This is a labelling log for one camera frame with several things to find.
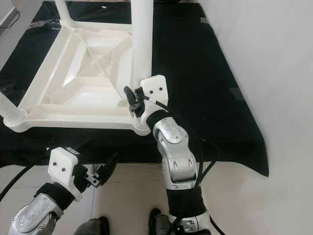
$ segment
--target black tablecloth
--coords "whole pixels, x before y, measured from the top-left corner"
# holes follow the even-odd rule
[[[68,2],[76,21],[131,23],[129,3]],[[60,30],[53,2],[44,2],[30,28],[0,71],[0,89],[19,104]],[[268,176],[261,132],[242,97],[213,29],[198,4],[155,3],[153,75],[166,77],[169,106],[201,139],[204,158],[244,164]],[[105,162],[119,151],[120,162],[159,162],[152,135],[129,130],[31,128],[14,133],[0,124],[0,167],[26,165],[47,147],[78,146],[83,163]],[[198,157],[195,141],[190,148]]]

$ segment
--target black cable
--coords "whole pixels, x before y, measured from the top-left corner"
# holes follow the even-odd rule
[[[16,21],[18,21],[18,19],[20,18],[20,16],[21,16],[21,14],[20,14],[20,12],[18,11],[18,16],[17,16],[17,18],[16,18],[9,26],[7,26],[7,27],[0,27],[0,29],[7,29],[7,28],[12,27],[12,26],[16,23]]]
[[[0,202],[4,198],[4,196],[7,194],[7,192],[12,188],[12,186],[26,173],[29,169],[31,169],[35,164],[40,162],[43,158],[47,157],[47,152],[40,155],[40,157],[29,164],[27,167],[25,167],[23,170],[21,170],[4,188],[4,190],[0,193]]]
[[[220,233],[220,235],[226,235],[226,234],[217,226],[217,224],[214,222],[214,220],[212,219],[211,216],[210,216],[210,221],[211,221],[211,224],[213,225],[213,227],[216,229],[216,231]]]
[[[209,172],[209,170],[214,166],[214,164],[216,163],[216,160],[211,161],[211,163],[207,166],[207,168],[204,170],[204,172],[201,175],[201,182],[202,180],[205,178],[206,174]]]

